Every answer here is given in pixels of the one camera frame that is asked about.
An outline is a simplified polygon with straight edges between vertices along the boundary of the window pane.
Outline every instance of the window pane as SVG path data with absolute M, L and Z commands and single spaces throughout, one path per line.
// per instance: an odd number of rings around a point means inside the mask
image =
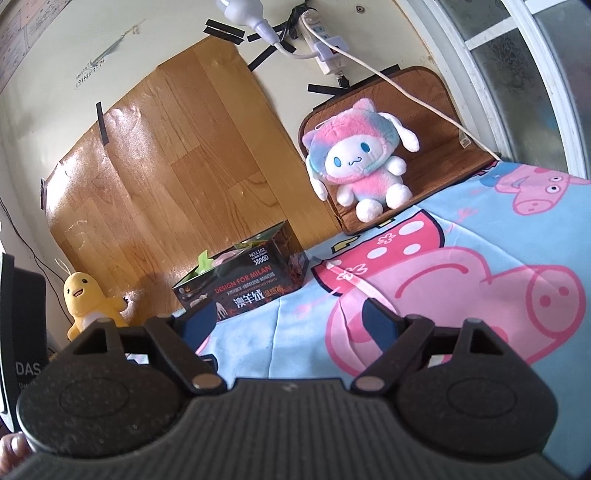
M 464 40 L 509 18 L 501 0 L 440 0 L 440 3 Z
M 591 173 L 591 10 L 567 0 L 535 16 L 562 71 L 574 106 L 587 172 Z
M 472 54 L 501 115 L 513 160 L 566 172 L 550 98 L 519 31 L 497 37 Z

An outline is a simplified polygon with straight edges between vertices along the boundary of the yellow dinosaur plush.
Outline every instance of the yellow dinosaur plush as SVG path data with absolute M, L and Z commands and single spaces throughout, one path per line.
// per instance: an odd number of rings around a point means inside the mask
M 74 325 L 68 330 L 72 341 L 92 322 L 110 318 L 117 327 L 127 327 L 120 312 L 127 308 L 123 297 L 105 297 L 99 284 L 86 273 L 75 272 L 64 283 L 64 298 L 68 312 L 74 317 Z

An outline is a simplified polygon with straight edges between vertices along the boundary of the black tape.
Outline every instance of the black tape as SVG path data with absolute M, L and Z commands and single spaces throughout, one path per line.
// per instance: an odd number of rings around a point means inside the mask
M 221 30 L 216 30 L 212 27 L 205 27 L 205 30 L 203 30 L 203 32 L 208 35 L 211 35 L 212 37 L 217 37 L 221 38 L 222 40 L 231 41 L 236 45 L 240 45 L 244 41 L 244 38 L 237 37 L 236 35 L 232 35 Z
M 43 210 L 45 212 L 45 197 L 46 197 L 46 183 L 44 179 L 41 179 L 41 189 L 40 189 L 40 196 L 41 196 L 41 202 L 40 202 L 40 207 L 41 210 Z
M 396 65 L 392 65 L 391 67 L 388 67 L 387 69 L 383 69 L 381 71 L 381 73 L 386 75 L 386 77 L 390 77 L 390 75 L 392 75 L 393 73 L 399 72 L 399 71 L 400 71 L 400 66 L 398 66 L 398 64 L 396 64 Z M 351 87 L 349 87 L 349 88 L 339 88 L 339 87 L 309 84 L 308 85 L 309 92 L 334 95 L 334 97 L 329 98 L 328 100 L 325 100 L 324 102 L 322 102 L 319 105 L 316 105 L 312 109 L 312 111 L 318 110 L 321 106 L 324 106 L 326 103 L 331 102 L 333 99 L 338 98 L 338 97 L 344 95 L 345 93 L 353 92 L 354 90 L 358 90 L 362 87 L 365 87 L 366 85 L 370 84 L 371 82 L 373 82 L 377 78 L 379 78 L 379 77 L 377 75 L 373 74 L 372 76 L 367 77 L 366 79 L 363 79 L 360 82 L 357 82 L 357 83 L 351 85 Z
M 347 93 L 349 89 L 333 87 L 329 85 L 315 85 L 314 83 L 309 83 L 308 91 L 312 93 L 322 93 L 324 95 L 333 95 L 335 97 L 340 97 L 341 95 Z
M 96 104 L 96 114 L 99 117 L 99 130 L 100 138 L 103 141 L 103 147 L 109 143 L 109 136 L 107 135 L 107 129 L 105 127 L 105 117 L 103 116 L 103 106 L 99 102 Z
M 261 63 L 263 63 L 271 54 L 277 50 L 273 45 L 269 45 L 265 50 L 261 52 L 261 54 L 255 58 L 252 62 L 248 64 L 248 69 L 252 72 L 256 69 Z
M 390 75 L 392 75 L 393 73 L 399 72 L 400 71 L 400 67 L 398 66 L 398 63 L 396 65 L 392 65 L 391 67 L 388 67 L 387 69 L 383 69 L 380 71 L 380 73 L 386 75 L 386 77 L 390 77 Z M 371 82 L 373 82 L 374 80 L 376 80 L 378 78 L 378 76 L 376 74 L 373 74 L 371 77 L 367 77 L 366 79 L 361 80 L 360 82 L 357 82 L 353 85 L 351 85 L 351 90 L 355 90 L 361 87 L 364 87 L 368 84 L 370 84 Z
M 286 49 L 289 53 L 294 53 L 296 48 L 291 44 L 283 40 L 281 45 L 284 49 Z M 248 64 L 248 69 L 252 72 L 256 69 L 261 63 L 263 63 L 267 58 L 271 56 L 271 54 L 277 50 L 273 45 L 268 46 L 261 52 L 261 54 L 255 58 L 252 62 Z
M 273 30 L 275 30 L 277 33 L 279 33 L 279 32 L 283 32 L 283 29 L 284 29 L 284 28 L 285 28 L 285 22 L 283 22 L 283 23 L 280 23 L 279 25 L 275 25 L 275 26 L 273 27 Z M 249 41 L 249 43 L 250 43 L 251 41 L 258 40 L 259 38 L 261 38 L 261 36 L 260 36 L 258 33 L 253 33 L 253 34 L 251 34 L 251 35 L 248 35 L 246 39 L 247 39 L 247 40 Z
M 211 18 L 205 22 L 207 27 L 213 27 L 216 30 L 221 30 L 223 32 L 229 33 L 230 35 L 236 35 L 237 37 L 244 38 L 246 32 L 244 30 L 240 30 L 239 28 L 233 27 L 231 25 L 226 25 L 225 23 L 216 22 Z
M 296 48 L 288 41 L 281 40 L 281 46 L 284 49 L 286 49 L 289 53 L 294 53 L 296 51 Z

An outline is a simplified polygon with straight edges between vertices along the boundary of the metal screw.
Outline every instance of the metal screw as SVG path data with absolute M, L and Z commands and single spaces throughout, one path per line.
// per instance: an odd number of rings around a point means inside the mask
M 377 392 L 384 388 L 386 382 L 380 377 L 373 377 L 367 375 L 366 377 L 359 377 L 355 381 L 355 386 L 364 392 Z
M 213 390 L 222 385 L 222 382 L 215 374 L 200 374 L 193 378 L 193 386 L 199 390 Z

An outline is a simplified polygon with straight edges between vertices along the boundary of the bed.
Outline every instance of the bed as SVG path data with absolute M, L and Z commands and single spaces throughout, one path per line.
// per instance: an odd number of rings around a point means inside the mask
M 545 454 L 578 476 L 591 463 L 589 218 L 589 181 L 493 162 L 369 231 L 310 249 L 299 291 L 218 323 L 198 352 L 217 357 L 230 385 L 348 385 L 381 354 L 361 322 L 367 295 L 349 281 L 361 278 L 398 314 L 488 323 L 554 392 L 559 416 Z

